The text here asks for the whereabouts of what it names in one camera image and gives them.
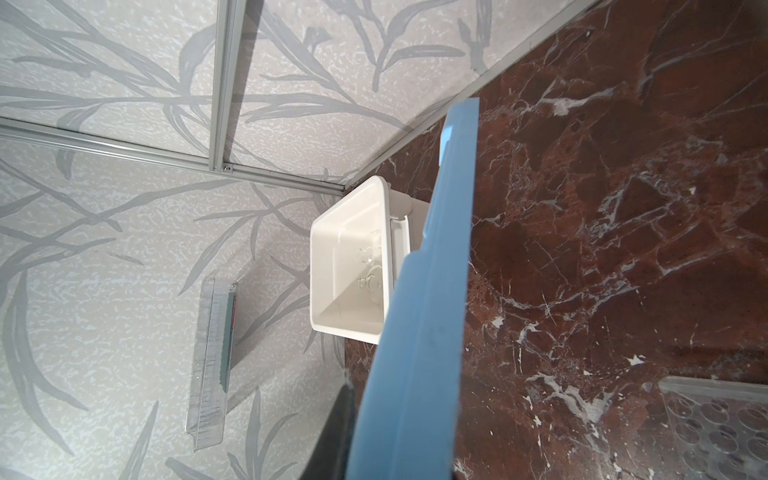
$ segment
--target brown marble surface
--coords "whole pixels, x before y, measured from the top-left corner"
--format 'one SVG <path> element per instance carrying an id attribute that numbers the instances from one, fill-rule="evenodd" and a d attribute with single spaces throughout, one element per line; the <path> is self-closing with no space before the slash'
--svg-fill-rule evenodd
<path id="1" fill-rule="evenodd" d="M 768 383 L 766 5 L 601 3 L 478 93 L 459 478 L 683 478 L 657 382 Z M 376 173 L 429 200 L 441 127 Z"/>

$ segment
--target clear plastic tray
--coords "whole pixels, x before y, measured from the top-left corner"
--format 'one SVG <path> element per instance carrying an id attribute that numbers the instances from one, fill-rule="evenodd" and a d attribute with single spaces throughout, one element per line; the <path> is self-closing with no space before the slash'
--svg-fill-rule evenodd
<path id="1" fill-rule="evenodd" d="M 768 386 L 669 376 L 659 388 L 686 478 L 768 478 Z"/>

